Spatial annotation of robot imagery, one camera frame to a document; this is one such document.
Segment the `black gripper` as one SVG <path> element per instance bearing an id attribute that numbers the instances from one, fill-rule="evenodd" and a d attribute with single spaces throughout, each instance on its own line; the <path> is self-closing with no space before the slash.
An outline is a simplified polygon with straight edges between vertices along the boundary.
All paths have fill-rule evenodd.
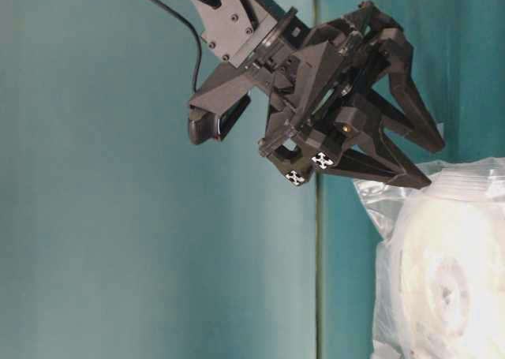
<path id="1" fill-rule="evenodd" d="M 423 189 L 422 170 L 390 130 L 437 153 L 445 141 L 412 78 L 402 27 L 371 2 L 312 28 L 273 74 L 260 154 L 292 184 L 314 173 Z"/>

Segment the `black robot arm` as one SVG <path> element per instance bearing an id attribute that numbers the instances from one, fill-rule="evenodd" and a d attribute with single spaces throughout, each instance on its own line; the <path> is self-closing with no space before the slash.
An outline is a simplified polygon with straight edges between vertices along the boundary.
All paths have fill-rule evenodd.
<path id="1" fill-rule="evenodd" d="M 293 185 L 314 173 L 422 189 L 429 178 L 389 138 L 438 152 L 444 140 L 411 77 L 413 46 L 372 2 L 310 28 L 274 0 L 191 0 L 219 65 L 189 100 L 194 144 L 222 140 L 268 97 L 258 145 Z"/>

